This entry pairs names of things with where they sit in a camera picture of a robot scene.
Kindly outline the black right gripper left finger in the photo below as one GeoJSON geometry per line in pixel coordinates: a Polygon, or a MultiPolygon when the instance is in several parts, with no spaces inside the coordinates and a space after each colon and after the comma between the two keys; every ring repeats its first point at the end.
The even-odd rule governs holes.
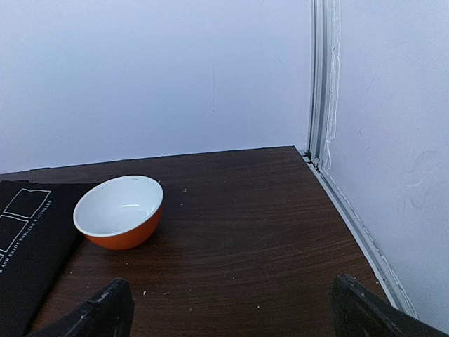
{"type": "Polygon", "coordinates": [[[130,284],[115,278],[68,315],[32,336],[129,336],[134,302],[130,284]]]}

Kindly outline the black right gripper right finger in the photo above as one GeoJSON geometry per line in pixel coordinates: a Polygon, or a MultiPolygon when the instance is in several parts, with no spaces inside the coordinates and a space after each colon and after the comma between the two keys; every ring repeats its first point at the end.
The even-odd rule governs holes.
{"type": "Polygon", "coordinates": [[[377,297],[350,275],[331,286],[336,336],[440,336],[448,334],[411,317],[377,297]]]}

